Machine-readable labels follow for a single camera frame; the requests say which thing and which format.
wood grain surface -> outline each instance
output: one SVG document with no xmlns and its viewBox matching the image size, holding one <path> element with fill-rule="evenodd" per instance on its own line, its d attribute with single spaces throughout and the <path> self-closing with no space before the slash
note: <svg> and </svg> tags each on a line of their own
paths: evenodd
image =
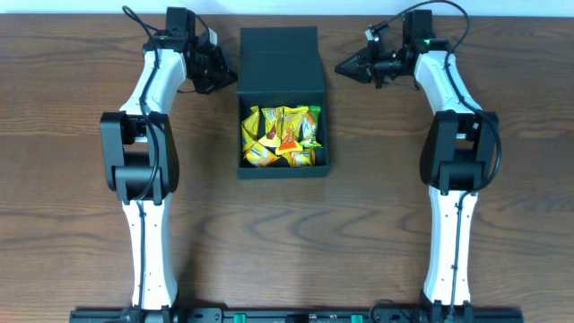
<svg viewBox="0 0 574 323">
<path fill-rule="evenodd" d="M 143 18 L 163 25 L 163 15 Z M 429 103 L 424 92 L 376 90 L 334 72 L 383 18 L 204 19 L 235 66 L 240 27 L 318 26 L 332 172 L 238 180 L 236 85 L 178 95 L 170 118 L 181 178 L 170 224 L 182 301 L 416 303 L 431 242 L 418 175 Z M 528 322 L 571 321 L 574 20 L 472 22 L 458 68 L 474 99 L 498 113 L 504 149 L 474 213 L 473 304 L 517 306 Z M 443 38 L 456 40 L 463 27 L 461 18 L 435 18 Z M 389 45 L 400 45 L 400 30 Z M 145 41 L 123 15 L 0 15 L 0 322 L 62 322 L 76 307 L 129 304 L 129 231 L 106 185 L 99 120 L 134 89 Z"/>
</svg>

dark green box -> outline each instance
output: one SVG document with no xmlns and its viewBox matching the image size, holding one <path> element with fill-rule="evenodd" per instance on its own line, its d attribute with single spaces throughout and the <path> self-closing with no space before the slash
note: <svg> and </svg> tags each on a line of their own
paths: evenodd
<svg viewBox="0 0 574 323">
<path fill-rule="evenodd" d="M 242 179 L 278 179 L 326 176 L 330 170 L 327 142 L 327 108 L 323 66 L 317 44 L 317 27 L 242 28 L 237 96 L 239 102 L 238 175 Z M 257 168 L 243 158 L 241 121 L 252 106 L 275 108 L 309 105 L 321 107 L 317 125 L 316 165 L 291 168 L 284 158 L 272 167 Z M 265 135 L 261 116 L 259 134 Z"/>
</svg>

yellow snack packet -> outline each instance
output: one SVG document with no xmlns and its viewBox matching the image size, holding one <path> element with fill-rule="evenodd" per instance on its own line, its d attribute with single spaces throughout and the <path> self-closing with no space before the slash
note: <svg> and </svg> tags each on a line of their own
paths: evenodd
<svg viewBox="0 0 574 323">
<path fill-rule="evenodd" d="M 271 153 L 259 142 L 255 142 L 253 146 L 247 150 L 245 158 L 256 167 L 267 167 L 279 159 L 279 157 L 275 156 L 274 153 Z"/>
<path fill-rule="evenodd" d="M 303 167 L 315 165 L 315 150 L 303 149 L 302 152 L 284 153 L 283 157 L 291 167 Z"/>
<path fill-rule="evenodd" d="M 241 122 L 243 152 L 257 141 L 257 132 L 259 132 L 259 107 L 255 106 L 251 107 L 251 115 Z"/>
<path fill-rule="evenodd" d="M 261 109 L 265 117 L 265 135 L 259 143 L 266 147 L 279 147 L 281 145 L 281 120 L 283 107 Z"/>
<path fill-rule="evenodd" d="M 309 106 L 309 112 L 303 119 L 303 139 L 301 145 L 305 148 L 321 147 L 317 142 L 317 124 L 319 122 L 319 112 L 321 107 Z"/>
<path fill-rule="evenodd" d="M 275 149 L 276 154 L 288 152 L 300 152 L 303 150 L 299 141 L 299 132 L 303 123 L 303 116 L 309 110 L 308 107 L 283 108 L 283 132 L 281 134 L 281 145 Z"/>
</svg>

black mounting rail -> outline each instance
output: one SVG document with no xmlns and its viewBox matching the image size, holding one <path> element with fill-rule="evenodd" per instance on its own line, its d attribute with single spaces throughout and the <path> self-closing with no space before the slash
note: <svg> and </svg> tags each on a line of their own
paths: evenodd
<svg viewBox="0 0 574 323">
<path fill-rule="evenodd" d="M 469 302 L 455 307 L 448 321 L 449 306 L 431 303 L 421 292 L 421 306 L 389 305 L 371 310 L 222 310 L 195 308 L 145 310 L 75 310 L 70 323 L 523 323 L 519 310 L 474 309 Z"/>
</svg>

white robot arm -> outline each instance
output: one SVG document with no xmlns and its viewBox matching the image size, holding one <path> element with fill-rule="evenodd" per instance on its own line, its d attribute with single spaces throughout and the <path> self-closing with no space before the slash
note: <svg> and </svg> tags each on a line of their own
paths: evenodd
<svg viewBox="0 0 574 323">
<path fill-rule="evenodd" d="M 447 73 L 445 71 L 445 57 L 447 51 L 433 50 L 420 54 L 414 68 L 414 78 L 424 89 L 429 99 L 432 113 L 452 110 L 457 114 L 473 114 L 458 100 Z M 457 71 L 455 55 L 448 58 L 448 68 L 455 80 L 458 90 L 465 96 L 466 102 L 475 109 L 480 106 L 474 102 L 468 93 Z M 465 140 L 465 134 L 457 133 L 457 140 Z M 432 209 L 432 231 L 430 242 L 429 272 L 424 282 L 424 293 L 431 301 L 440 301 L 443 305 L 463 305 L 470 301 L 468 289 L 467 263 L 468 246 L 470 241 L 470 226 L 473 218 L 474 205 L 477 194 L 465 198 L 458 226 L 458 209 L 456 205 L 465 193 L 461 190 L 449 190 L 446 194 L 438 188 L 429 186 L 430 207 Z M 457 250 L 457 230 L 459 230 L 459 248 Z M 451 300 L 453 289 L 453 259 L 458 252 L 458 275 L 455 289 L 455 299 Z"/>
<path fill-rule="evenodd" d="M 430 303 L 450 306 L 452 314 L 455 305 L 470 302 L 470 223 L 478 190 L 495 174 L 491 173 L 491 164 L 500 139 L 496 115 L 482 112 L 463 84 L 454 48 L 447 40 L 435 38 L 431 11 L 412 10 L 432 2 L 438 1 L 416 4 L 386 22 L 370 26 L 365 31 L 368 46 L 335 71 L 361 83 L 374 82 L 377 88 L 387 84 L 387 79 L 411 75 L 427 95 L 434 119 L 422 149 L 420 172 L 422 182 L 429 186 L 432 234 L 423 292 Z M 403 46 L 386 50 L 382 36 L 388 24 L 402 16 Z M 472 142 L 472 148 L 458 147 L 460 141 Z"/>
<path fill-rule="evenodd" d="M 123 9 L 148 31 L 135 13 Z M 132 304 L 141 310 L 170 308 L 178 294 L 169 212 L 179 166 L 168 117 L 178 88 L 190 78 L 197 93 L 208 94 L 237 80 L 215 33 L 204 25 L 196 37 L 195 25 L 193 12 L 168 8 L 166 30 L 143 46 L 145 65 L 134 92 L 119 112 L 104 113 L 100 122 L 108 184 L 122 201 L 131 234 Z M 135 142 L 147 143 L 149 153 L 124 151 L 124 144 Z"/>
</svg>

